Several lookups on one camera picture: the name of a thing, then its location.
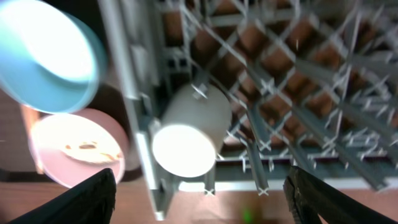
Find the light blue bowl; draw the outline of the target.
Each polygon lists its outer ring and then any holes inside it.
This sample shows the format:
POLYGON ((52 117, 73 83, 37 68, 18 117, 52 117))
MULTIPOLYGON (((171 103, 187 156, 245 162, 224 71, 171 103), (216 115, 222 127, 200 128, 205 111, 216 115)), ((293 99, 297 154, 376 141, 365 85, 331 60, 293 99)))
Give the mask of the light blue bowl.
POLYGON ((88 106, 108 57, 93 30, 44 1, 1 1, 1 89, 44 113, 88 106))

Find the white bowl with food scraps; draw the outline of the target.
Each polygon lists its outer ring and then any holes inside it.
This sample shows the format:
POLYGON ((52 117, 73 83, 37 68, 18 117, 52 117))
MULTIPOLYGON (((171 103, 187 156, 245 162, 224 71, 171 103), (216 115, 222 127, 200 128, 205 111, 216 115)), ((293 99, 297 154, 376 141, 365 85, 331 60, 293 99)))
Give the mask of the white bowl with food scraps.
POLYGON ((110 168, 118 183, 124 176, 129 140, 110 115, 94 109, 45 116, 30 130, 30 151, 44 174, 72 188, 110 168))

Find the grey dishwasher rack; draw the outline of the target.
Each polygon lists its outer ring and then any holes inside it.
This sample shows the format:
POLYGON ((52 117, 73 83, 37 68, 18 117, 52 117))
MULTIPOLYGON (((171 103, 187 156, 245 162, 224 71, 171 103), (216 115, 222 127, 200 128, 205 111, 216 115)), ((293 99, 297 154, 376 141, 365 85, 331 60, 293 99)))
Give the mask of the grey dishwasher rack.
POLYGON ((100 1, 157 221, 272 221, 299 166, 340 190, 397 192, 396 1, 100 1), (197 177, 152 141, 169 103, 210 101, 229 126, 197 177))

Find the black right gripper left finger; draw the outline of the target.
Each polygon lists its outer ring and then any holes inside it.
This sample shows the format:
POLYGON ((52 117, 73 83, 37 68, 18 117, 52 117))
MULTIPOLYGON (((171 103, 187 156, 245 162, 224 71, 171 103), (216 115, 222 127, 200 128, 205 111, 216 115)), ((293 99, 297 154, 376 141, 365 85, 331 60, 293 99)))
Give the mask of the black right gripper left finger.
POLYGON ((105 168, 10 224, 108 224, 116 204, 116 181, 105 168))

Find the white cup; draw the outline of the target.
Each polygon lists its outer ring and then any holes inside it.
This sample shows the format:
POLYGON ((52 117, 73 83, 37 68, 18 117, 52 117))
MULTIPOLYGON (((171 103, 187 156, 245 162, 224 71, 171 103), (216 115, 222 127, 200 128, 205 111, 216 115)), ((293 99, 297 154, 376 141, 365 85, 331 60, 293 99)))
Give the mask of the white cup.
POLYGON ((221 90, 210 85, 205 98, 196 93, 191 85, 181 87, 152 137, 156 162, 180 177, 198 177, 214 166, 232 120, 231 105, 221 90))

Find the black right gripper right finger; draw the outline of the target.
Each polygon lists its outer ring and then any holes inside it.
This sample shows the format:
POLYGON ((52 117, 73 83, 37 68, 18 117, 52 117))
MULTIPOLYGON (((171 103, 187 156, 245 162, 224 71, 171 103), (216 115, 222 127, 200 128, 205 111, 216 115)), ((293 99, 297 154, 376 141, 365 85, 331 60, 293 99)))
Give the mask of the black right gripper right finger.
POLYGON ((298 166, 284 181, 284 193, 296 224, 395 224, 395 221, 341 193, 298 166))

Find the dark brown serving tray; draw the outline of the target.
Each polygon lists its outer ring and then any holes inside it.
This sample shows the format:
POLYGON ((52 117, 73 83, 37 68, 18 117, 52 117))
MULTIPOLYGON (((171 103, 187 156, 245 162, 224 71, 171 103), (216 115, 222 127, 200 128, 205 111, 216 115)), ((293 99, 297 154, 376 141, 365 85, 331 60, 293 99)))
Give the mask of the dark brown serving tray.
POLYGON ((97 0, 44 0, 47 4, 70 14, 84 22, 97 35, 104 46, 107 59, 107 72, 101 82, 97 94, 89 108, 100 110, 113 117, 123 128, 129 140, 128 150, 124 156, 126 160, 125 173, 121 179, 123 182, 134 181, 142 176, 141 162, 134 145, 129 119, 124 106, 118 76, 113 63, 112 54, 104 26, 100 6, 97 0))

